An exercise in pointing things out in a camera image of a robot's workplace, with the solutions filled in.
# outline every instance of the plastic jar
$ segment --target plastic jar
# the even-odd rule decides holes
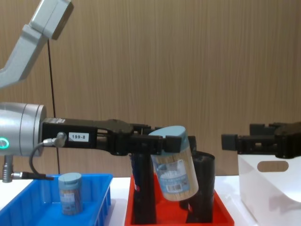
[[[165,127],[149,135],[182,138],[180,153],[166,153],[162,150],[161,155],[151,156],[163,196],[170,201],[181,201],[195,195],[198,181],[185,127]]]
[[[63,214],[75,215],[82,212],[81,183],[80,173],[66,173],[58,178]]]

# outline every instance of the jar label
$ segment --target jar label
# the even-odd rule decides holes
[[[190,189],[184,161],[182,159],[164,164],[155,164],[162,192],[181,193]]]

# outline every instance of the wood grain panel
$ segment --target wood grain panel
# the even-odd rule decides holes
[[[0,68],[4,67],[23,26],[29,23],[38,4],[39,0],[0,1]],[[43,48],[26,81],[0,90],[0,101],[43,104],[47,108],[48,116],[53,116],[47,46]],[[35,159],[34,164],[40,172],[57,173],[56,149],[45,149],[43,156]],[[15,157],[14,169],[30,171],[28,158]]]
[[[222,133],[301,120],[298,0],[91,0],[51,43],[57,116],[184,125],[219,175]],[[63,172],[129,175],[128,158],[62,150]]]

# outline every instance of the black cable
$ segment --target black cable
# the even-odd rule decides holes
[[[34,175],[36,176],[36,179],[53,180],[54,179],[53,177],[47,177],[46,174],[40,174],[39,172],[37,172],[37,170],[33,166],[33,156],[36,153],[36,151],[42,146],[43,146],[43,142],[38,143],[32,150],[32,152],[29,156],[29,166],[30,166],[30,169],[33,171]]]

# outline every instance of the label 199-8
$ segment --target label 199-8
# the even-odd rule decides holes
[[[89,142],[88,133],[69,133],[69,141]]]

